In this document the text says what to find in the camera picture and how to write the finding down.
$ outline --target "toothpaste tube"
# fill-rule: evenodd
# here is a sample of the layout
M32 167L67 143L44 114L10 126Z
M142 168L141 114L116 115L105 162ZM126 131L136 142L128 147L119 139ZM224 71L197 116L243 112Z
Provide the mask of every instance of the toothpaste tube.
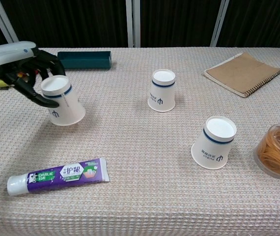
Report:
M55 190L85 183L109 182L106 159L98 159L58 166L50 169L33 171L8 179L7 191L10 196L35 192L39 190Z

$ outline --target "dark background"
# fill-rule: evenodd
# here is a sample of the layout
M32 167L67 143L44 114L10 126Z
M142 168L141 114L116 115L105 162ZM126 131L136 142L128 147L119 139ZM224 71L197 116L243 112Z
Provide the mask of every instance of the dark background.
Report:
M128 47L125 0L1 0L19 40ZM141 46L210 46L221 0L142 0ZM0 44L7 43L0 30ZM219 47L280 47L280 0L230 0Z

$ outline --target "teal pencil case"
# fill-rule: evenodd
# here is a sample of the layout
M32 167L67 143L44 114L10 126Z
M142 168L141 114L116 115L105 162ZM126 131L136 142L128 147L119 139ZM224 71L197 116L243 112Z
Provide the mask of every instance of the teal pencil case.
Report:
M65 69L110 69L112 54L105 52L58 52Z

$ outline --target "paper cup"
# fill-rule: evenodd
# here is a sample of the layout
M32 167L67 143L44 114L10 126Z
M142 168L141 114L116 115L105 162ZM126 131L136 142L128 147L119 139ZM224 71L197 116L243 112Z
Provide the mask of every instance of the paper cup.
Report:
M230 119L210 117L191 148L195 162L210 170L222 168L227 163L236 132L236 125Z
M148 105L157 112L168 112L175 107L174 72L167 69L153 72Z
M53 124L71 125L79 122L85 116L85 109L66 76L51 76L43 80L41 88L45 98L59 104L57 108L48 108Z

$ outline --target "notebook spiral binding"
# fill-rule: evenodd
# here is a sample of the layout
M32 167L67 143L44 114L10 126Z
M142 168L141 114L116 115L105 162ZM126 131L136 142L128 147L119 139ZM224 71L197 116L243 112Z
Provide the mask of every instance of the notebook spiral binding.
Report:
M271 80L273 80L276 76L278 76L280 74L280 71L278 71L277 73L275 73L274 75L268 77L267 79L265 79L264 81L260 82L259 84L257 84L256 86L254 86L253 88L251 88L250 90L248 90L247 92L245 92L246 97L248 97L249 95L253 94L254 92L256 92L260 87L264 86L266 83L270 82Z

